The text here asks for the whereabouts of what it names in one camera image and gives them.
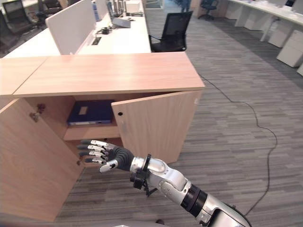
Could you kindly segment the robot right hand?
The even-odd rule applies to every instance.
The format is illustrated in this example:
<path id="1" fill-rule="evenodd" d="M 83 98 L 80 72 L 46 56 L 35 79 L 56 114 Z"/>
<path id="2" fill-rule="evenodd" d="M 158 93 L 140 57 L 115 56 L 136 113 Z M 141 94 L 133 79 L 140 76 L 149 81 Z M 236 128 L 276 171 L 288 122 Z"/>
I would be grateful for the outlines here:
<path id="1" fill-rule="evenodd" d="M 128 149 L 99 140 L 81 140 L 76 146 L 86 163 L 99 164 L 99 172 L 120 169 L 129 172 L 134 155 Z"/>

